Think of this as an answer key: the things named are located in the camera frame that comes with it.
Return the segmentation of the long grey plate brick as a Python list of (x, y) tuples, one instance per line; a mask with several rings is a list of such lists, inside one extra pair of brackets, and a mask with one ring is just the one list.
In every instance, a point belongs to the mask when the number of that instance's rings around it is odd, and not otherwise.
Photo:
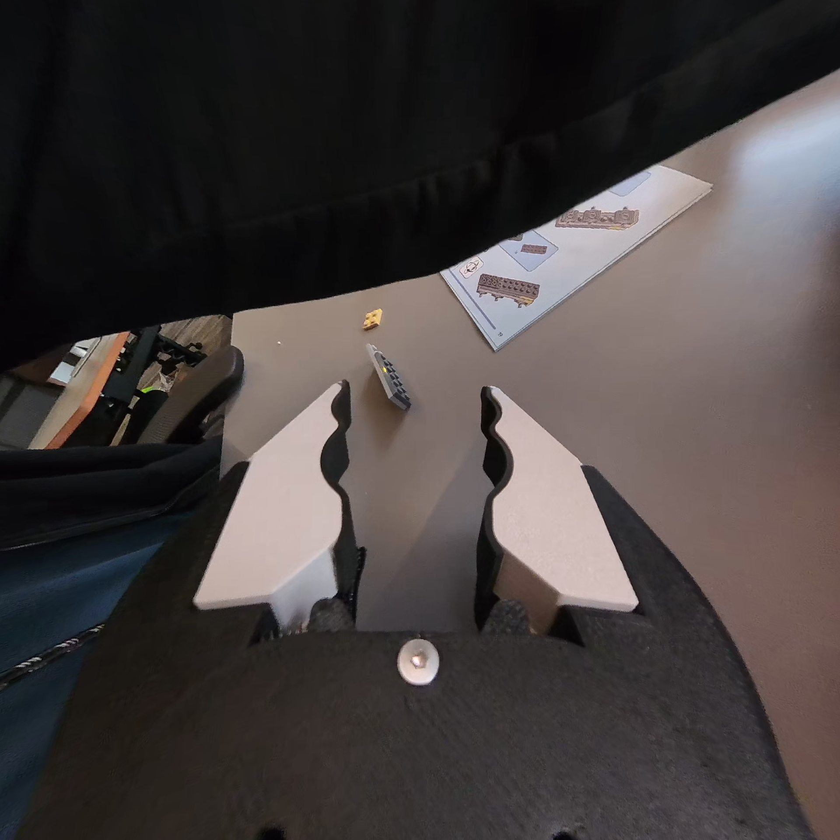
[(403, 411), (409, 410), (412, 401), (393, 362), (390, 362), (383, 352), (372, 343), (367, 343), (365, 348), (374, 368), (375, 376), (389, 401)]

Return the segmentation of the braided black white drawstring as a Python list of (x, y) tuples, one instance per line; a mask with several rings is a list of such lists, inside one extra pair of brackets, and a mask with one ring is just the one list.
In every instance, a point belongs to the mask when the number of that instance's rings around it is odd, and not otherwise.
[(1, 673), (1, 691), (19, 683), (23, 679), (37, 673), (38, 671), (53, 665), (63, 657), (76, 653), (83, 649), (102, 634), (106, 624), (100, 623), (92, 626), (78, 635), (68, 638), (47, 650), (21, 661), (16, 666), (7, 668)]

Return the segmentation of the wood-edged table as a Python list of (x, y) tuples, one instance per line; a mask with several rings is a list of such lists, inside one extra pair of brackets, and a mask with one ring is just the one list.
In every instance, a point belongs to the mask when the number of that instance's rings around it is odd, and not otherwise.
[(131, 335), (130, 331), (125, 331), (99, 340), (97, 346), (77, 365), (78, 372), (70, 378), (50, 409), (31, 442), (31, 448), (54, 449), (68, 441), (96, 405)]

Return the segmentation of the person's black jacket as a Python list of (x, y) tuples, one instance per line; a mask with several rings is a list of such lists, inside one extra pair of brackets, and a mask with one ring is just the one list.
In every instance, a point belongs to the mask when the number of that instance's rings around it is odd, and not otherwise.
[(2, 369), (422, 277), (838, 69), (838, 2), (2, 2)]

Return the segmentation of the brick instruction booklet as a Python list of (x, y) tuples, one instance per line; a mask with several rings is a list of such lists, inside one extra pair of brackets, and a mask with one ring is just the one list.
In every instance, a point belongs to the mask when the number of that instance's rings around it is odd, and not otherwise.
[(499, 350), (712, 188), (658, 164), (440, 274), (490, 347)]

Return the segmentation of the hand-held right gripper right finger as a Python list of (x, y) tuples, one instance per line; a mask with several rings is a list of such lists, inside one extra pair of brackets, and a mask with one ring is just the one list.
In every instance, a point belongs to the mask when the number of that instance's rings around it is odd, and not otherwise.
[(496, 604), (521, 604), (530, 631), (547, 635), (568, 606), (633, 613), (639, 598), (584, 465), (501, 388), (480, 393), (491, 482), (479, 526), (476, 625)]

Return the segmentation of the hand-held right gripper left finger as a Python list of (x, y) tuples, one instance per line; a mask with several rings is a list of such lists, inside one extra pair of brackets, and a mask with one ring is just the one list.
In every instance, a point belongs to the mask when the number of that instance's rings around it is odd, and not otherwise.
[(356, 616), (364, 554), (347, 492), (351, 393), (338, 381), (247, 462), (193, 597), (202, 611), (267, 605), (284, 629), (339, 598)]

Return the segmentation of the grey desk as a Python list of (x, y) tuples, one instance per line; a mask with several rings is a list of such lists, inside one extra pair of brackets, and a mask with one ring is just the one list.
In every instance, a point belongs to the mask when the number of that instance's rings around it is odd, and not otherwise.
[(665, 161), (711, 193), (498, 352), (438, 274), (240, 312), (224, 426), (229, 467), (347, 380), (359, 628), (465, 633), (480, 389), (499, 386), (705, 592), (820, 838), (838, 838), (838, 92), (835, 72)]

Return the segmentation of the person's blue hoodie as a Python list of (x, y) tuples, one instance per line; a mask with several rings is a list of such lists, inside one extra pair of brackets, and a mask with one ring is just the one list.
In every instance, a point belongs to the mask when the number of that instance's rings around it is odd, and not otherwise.
[[(191, 512), (78, 539), (2, 552), (5, 672), (106, 622), (148, 560)], [(35, 791), (88, 646), (1, 693), (1, 838), (14, 838)]]

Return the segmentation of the black office chair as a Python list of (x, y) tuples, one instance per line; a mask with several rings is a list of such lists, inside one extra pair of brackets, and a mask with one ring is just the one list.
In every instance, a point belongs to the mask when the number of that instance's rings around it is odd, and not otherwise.
[(243, 380), (245, 360), (229, 345), (209, 355), (164, 392), (142, 392), (131, 407), (120, 445), (202, 442), (204, 421), (237, 391)]

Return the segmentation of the black metal frame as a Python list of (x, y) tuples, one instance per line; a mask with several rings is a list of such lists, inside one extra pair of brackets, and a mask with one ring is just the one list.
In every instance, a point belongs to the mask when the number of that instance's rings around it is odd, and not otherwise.
[(180, 364), (193, 368), (206, 357), (201, 343), (179, 344), (164, 336), (160, 325), (132, 330), (100, 391), (100, 398), (109, 405), (128, 406), (140, 394), (145, 372), (154, 364), (169, 374)]

